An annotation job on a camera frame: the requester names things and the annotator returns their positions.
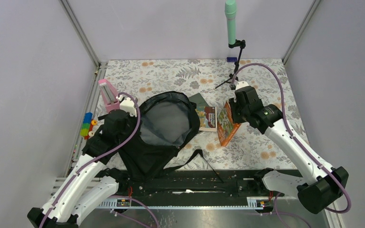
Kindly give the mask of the yellow illustrated paperback book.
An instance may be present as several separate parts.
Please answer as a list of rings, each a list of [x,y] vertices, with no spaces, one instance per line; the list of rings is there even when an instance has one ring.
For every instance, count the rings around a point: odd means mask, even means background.
[[[217,132],[217,108],[213,106],[198,106],[195,109],[199,120],[199,131]]]

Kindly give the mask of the black student backpack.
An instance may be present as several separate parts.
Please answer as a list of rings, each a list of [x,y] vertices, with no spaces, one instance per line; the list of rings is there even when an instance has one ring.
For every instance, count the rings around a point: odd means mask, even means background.
[[[166,165],[199,133],[195,108],[188,96],[176,91],[155,95],[140,105],[139,129],[118,150],[130,179],[145,182],[182,167]]]

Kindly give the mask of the orange treehouse book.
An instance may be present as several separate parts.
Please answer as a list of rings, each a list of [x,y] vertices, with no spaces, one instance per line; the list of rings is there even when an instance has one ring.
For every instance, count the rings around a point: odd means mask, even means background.
[[[231,107],[227,101],[217,116],[217,134],[222,147],[229,144],[240,125],[240,123],[234,123]]]

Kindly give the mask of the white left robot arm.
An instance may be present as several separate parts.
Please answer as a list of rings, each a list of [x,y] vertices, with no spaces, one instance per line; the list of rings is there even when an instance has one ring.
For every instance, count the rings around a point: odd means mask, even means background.
[[[109,169],[110,158],[130,142],[141,123],[140,110],[134,113],[113,110],[90,137],[83,154],[57,192],[27,218],[35,228],[77,228],[100,203],[111,195],[128,191],[126,174]]]

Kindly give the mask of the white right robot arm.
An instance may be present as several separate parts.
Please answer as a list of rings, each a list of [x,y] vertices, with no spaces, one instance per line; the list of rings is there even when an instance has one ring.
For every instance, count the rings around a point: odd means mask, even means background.
[[[272,140],[295,164],[301,177],[265,168],[253,183],[261,196],[270,191],[297,198],[305,209],[318,214],[344,193],[349,174],[321,158],[284,119],[275,105],[264,106],[256,89],[244,81],[237,83],[235,97],[229,99],[234,123],[245,123]]]

